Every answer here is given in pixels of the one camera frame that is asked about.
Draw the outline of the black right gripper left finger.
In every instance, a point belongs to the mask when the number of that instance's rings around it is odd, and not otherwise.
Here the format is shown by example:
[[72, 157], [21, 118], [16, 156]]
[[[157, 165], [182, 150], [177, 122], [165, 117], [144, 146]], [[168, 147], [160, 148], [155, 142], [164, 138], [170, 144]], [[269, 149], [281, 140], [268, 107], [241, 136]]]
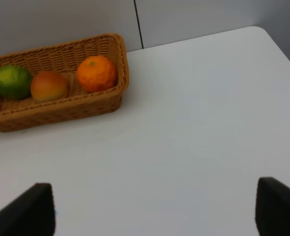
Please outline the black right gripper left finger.
[[53, 236], [56, 212], [52, 186], [36, 183], [0, 210], [0, 236]]

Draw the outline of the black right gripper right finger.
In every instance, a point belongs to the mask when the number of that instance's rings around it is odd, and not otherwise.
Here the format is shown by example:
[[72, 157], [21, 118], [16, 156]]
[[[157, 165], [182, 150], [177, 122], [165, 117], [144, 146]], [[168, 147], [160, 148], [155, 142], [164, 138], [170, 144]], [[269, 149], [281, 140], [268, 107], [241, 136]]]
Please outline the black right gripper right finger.
[[256, 193], [255, 223], [260, 236], [290, 236], [290, 188], [261, 177]]

